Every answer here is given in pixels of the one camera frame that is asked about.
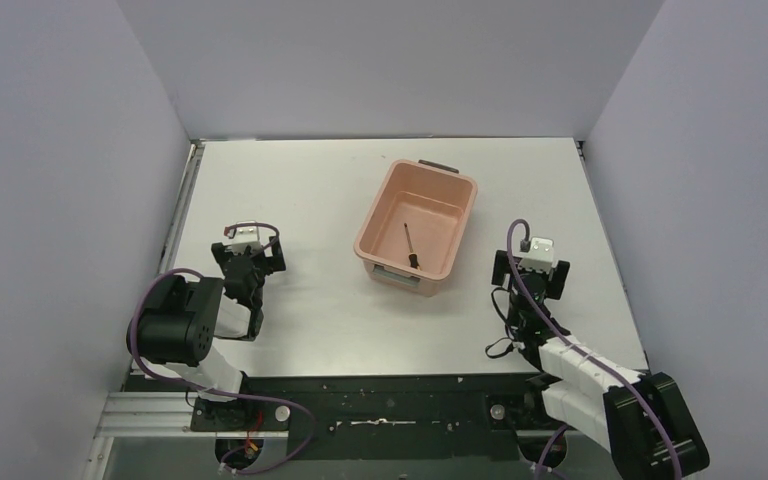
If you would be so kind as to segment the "yellow black screwdriver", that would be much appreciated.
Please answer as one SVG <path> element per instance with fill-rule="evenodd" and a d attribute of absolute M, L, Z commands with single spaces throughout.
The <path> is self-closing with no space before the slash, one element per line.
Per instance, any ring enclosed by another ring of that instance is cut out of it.
<path fill-rule="evenodd" d="M 403 224 L 403 228 L 404 228 L 406 243 L 407 243 L 407 246 L 408 246 L 408 261 L 409 261 L 409 265 L 410 265 L 411 268 L 419 270 L 420 269 L 420 263 L 419 263 L 419 260 L 418 260 L 418 255 L 417 255 L 417 253 L 416 253 L 416 251 L 414 249 L 414 246 L 413 246 L 409 225 L 407 223 L 404 223 Z"/>

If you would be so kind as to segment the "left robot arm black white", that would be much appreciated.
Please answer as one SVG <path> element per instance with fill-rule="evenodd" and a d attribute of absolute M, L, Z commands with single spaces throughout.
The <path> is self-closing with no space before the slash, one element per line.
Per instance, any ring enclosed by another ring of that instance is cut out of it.
<path fill-rule="evenodd" d="M 245 372 L 214 347 L 215 339 L 251 342 L 264 321 L 268 276 L 286 264 L 278 236 L 261 243 L 254 229 L 240 240 L 212 244 L 218 277 L 193 281 L 183 272 L 161 277 L 149 289 L 126 336 L 130 353 L 174 372 L 175 381 L 197 396 L 195 425 L 247 430 L 262 419 Z"/>

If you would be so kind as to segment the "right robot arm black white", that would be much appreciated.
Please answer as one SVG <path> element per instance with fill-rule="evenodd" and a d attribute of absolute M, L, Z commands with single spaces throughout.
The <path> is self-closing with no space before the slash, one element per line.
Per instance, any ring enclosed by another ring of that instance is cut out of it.
<path fill-rule="evenodd" d="M 543 376 L 535 406 L 611 455 L 623 479 L 680 479 L 710 465 L 710 454 L 675 380 L 623 367 L 583 345 L 552 316 L 570 265 L 532 246 L 495 254 L 491 283 L 508 295 L 497 314 L 507 352 Z"/>

